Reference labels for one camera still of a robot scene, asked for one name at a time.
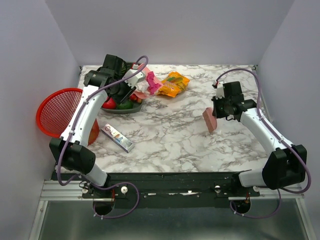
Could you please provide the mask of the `pink plastic dustpan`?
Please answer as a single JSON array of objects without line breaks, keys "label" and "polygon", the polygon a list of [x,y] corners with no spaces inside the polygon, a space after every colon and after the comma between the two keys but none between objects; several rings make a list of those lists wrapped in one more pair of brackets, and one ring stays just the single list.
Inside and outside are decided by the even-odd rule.
[{"label": "pink plastic dustpan", "polygon": [[142,70],[143,74],[145,75],[145,79],[141,82],[138,82],[136,85],[136,90],[134,94],[139,97],[140,99],[146,99],[152,96],[153,94],[150,93],[148,88],[150,87],[147,82],[147,76],[149,72],[152,72],[147,66]]}]

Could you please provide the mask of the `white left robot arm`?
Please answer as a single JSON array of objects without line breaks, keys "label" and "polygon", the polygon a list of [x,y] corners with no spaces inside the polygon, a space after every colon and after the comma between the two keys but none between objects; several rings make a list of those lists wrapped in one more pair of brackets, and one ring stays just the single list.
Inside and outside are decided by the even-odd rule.
[{"label": "white left robot arm", "polygon": [[103,65],[89,71],[83,81],[82,95],[71,120],[58,138],[52,138],[49,148],[56,161],[57,180],[63,181],[61,168],[82,175],[94,186],[93,191],[101,198],[111,191],[110,176],[96,164],[96,155],[88,149],[91,129],[96,117],[108,97],[121,104],[136,90],[136,84],[145,75],[139,68],[140,62],[126,62],[122,58],[108,54]]}]

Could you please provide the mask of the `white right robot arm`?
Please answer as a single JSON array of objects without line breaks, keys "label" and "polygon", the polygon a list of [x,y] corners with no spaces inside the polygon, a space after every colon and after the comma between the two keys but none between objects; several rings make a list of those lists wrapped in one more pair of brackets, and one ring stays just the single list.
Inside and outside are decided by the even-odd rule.
[{"label": "white right robot arm", "polygon": [[267,154],[267,161],[261,169],[246,170],[235,175],[230,191],[241,196],[248,187],[267,187],[271,190],[301,183],[305,180],[307,150],[287,140],[263,113],[257,109],[253,99],[245,99],[238,81],[220,82],[214,86],[212,97],[213,113],[217,119],[232,116],[242,123],[258,140]]}]

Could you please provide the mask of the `silver toothpaste box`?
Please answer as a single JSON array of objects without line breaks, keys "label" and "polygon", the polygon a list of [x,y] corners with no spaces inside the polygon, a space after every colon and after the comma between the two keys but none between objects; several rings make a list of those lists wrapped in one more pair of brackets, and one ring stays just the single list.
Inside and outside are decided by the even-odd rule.
[{"label": "silver toothpaste box", "polygon": [[110,124],[107,123],[103,126],[101,131],[126,153],[129,153],[134,148],[134,143]]}]

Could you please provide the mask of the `pink hand brush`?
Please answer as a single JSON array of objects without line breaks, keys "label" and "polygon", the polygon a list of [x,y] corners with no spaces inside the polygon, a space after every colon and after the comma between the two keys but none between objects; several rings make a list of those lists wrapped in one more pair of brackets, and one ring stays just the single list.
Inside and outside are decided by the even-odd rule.
[{"label": "pink hand brush", "polygon": [[213,115],[213,108],[207,107],[204,112],[202,113],[202,116],[204,118],[205,124],[207,126],[208,132],[213,133],[218,126],[218,122],[216,117]]}]

